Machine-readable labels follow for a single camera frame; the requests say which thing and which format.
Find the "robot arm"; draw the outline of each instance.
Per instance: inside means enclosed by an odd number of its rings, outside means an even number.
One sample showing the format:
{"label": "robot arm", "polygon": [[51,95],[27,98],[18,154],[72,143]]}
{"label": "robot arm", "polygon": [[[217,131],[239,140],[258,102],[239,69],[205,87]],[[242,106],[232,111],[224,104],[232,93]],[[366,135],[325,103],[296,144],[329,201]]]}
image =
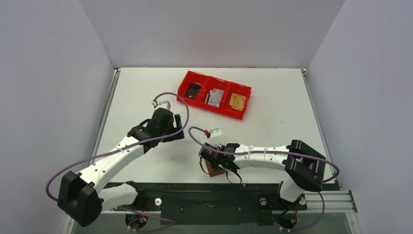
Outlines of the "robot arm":
{"label": "robot arm", "polygon": [[219,129],[211,130],[207,137],[209,137],[209,144],[206,143],[206,146],[210,148],[228,153],[246,153],[234,156],[202,148],[199,156],[210,162],[212,167],[221,167],[227,172],[237,172],[246,167],[286,171],[290,177],[282,182],[279,190],[279,196],[283,200],[296,203],[304,191],[320,192],[322,190],[324,162],[271,153],[272,151],[294,152],[325,159],[323,155],[300,140],[292,140],[290,145],[280,147],[254,147],[237,143],[226,144]]}
{"label": "robot arm", "polygon": [[102,211],[132,204],[138,191],[129,183],[103,189],[105,185],[130,162],[145,154],[160,142],[183,139],[184,132],[176,133],[182,128],[179,115],[173,115],[168,101],[156,105],[151,119],[133,127],[114,147],[114,154],[96,161],[77,174],[67,172],[60,184],[57,205],[82,227],[97,219]]}

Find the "red storage bin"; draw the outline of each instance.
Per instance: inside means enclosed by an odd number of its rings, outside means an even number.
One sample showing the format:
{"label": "red storage bin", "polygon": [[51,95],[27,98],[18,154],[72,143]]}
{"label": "red storage bin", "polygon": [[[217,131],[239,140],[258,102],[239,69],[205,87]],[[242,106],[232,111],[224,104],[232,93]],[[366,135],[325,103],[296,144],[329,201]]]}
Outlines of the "red storage bin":
{"label": "red storage bin", "polygon": [[[219,105],[217,104],[218,106],[207,103],[209,101],[209,98],[212,98],[210,94],[214,89],[217,89],[215,91],[220,94],[223,91]],[[240,97],[243,103],[242,110],[240,110],[241,108],[234,109],[234,105],[230,105],[231,96],[233,94],[234,98]],[[248,106],[248,100],[251,95],[251,87],[188,71],[187,75],[178,88],[178,95],[181,96],[188,105],[218,113],[224,116],[243,119],[244,113]]]}

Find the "white table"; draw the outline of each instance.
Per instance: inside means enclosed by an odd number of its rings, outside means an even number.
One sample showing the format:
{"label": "white table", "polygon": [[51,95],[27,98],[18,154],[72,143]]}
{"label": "white table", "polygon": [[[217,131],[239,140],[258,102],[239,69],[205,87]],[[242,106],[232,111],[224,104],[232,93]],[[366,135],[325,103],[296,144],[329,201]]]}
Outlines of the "white table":
{"label": "white table", "polygon": [[[153,98],[162,92],[176,93],[188,70],[252,87],[242,121],[190,107],[188,126],[220,128],[228,143],[256,147],[276,147],[300,139],[326,155],[301,70],[258,68],[122,68],[98,154],[111,150],[132,127],[150,118]],[[184,122],[184,105],[172,96],[159,98],[163,100],[171,102],[171,111],[181,114]],[[209,177],[201,171],[200,146],[184,131],[185,139],[159,144],[125,167],[112,182],[228,183],[225,175]],[[202,133],[194,133],[206,141]],[[243,183],[280,183],[288,177],[286,172],[262,168],[245,168],[240,175]],[[331,175],[326,166],[324,178]],[[238,181],[231,173],[229,178]]]}

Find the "white wall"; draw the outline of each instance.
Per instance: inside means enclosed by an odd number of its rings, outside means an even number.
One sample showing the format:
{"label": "white wall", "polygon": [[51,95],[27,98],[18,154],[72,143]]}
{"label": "white wall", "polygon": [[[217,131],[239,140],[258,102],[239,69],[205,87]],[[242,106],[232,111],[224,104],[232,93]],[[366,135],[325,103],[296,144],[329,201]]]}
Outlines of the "white wall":
{"label": "white wall", "polygon": [[0,233],[58,233],[46,181],[90,155],[113,69],[76,0],[1,1],[0,32]]}
{"label": "white wall", "polygon": [[413,1],[347,0],[308,68],[365,234],[412,233]]}
{"label": "white wall", "polygon": [[344,0],[79,0],[115,66],[307,67]]}

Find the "black joint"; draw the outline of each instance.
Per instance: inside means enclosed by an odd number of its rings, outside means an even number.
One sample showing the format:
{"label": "black joint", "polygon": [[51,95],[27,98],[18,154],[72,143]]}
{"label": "black joint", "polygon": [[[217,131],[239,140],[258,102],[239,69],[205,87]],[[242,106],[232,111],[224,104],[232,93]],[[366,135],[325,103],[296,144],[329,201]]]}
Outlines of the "black joint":
{"label": "black joint", "polygon": [[[289,149],[289,152],[325,159],[322,154],[300,140],[292,140],[287,149]],[[324,168],[324,162],[307,158],[297,161],[294,156],[288,156],[285,162],[285,171],[293,181],[300,188],[311,192],[322,190]]]}
{"label": "black joint", "polygon": [[[212,145],[208,143],[205,143],[205,145],[209,148],[228,152],[228,153],[234,153],[235,150],[240,146],[239,144],[236,144],[236,143],[230,143],[222,147],[213,147]],[[239,169],[239,167],[234,163],[235,156],[216,153],[204,147],[201,148],[198,155],[202,157],[203,159],[207,160],[208,162],[210,162],[212,168],[216,168],[218,167],[218,165],[222,165],[225,169],[228,169],[232,172],[237,172],[237,170]]]}
{"label": "black joint", "polygon": [[[139,141],[147,140],[154,137],[162,137],[178,132],[182,128],[181,117],[174,115],[170,110],[159,108],[153,112],[152,118],[144,120],[138,126],[133,127],[127,134],[128,137],[133,137]],[[162,142],[170,142],[185,138],[184,131],[178,134],[164,138]],[[159,140],[148,141],[143,144],[144,154],[161,142]]]}
{"label": "black joint", "polygon": [[135,191],[138,192],[138,194],[142,194],[143,192],[145,192],[145,189],[139,188],[138,184],[132,180],[126,181],[125,184],[132,186],[135,189]]}
{"label": "black joint", "polygon": [[78,174],[69,171],[62,177],[57,206],[81,227],[86,227],[100,215],[103,199]]}

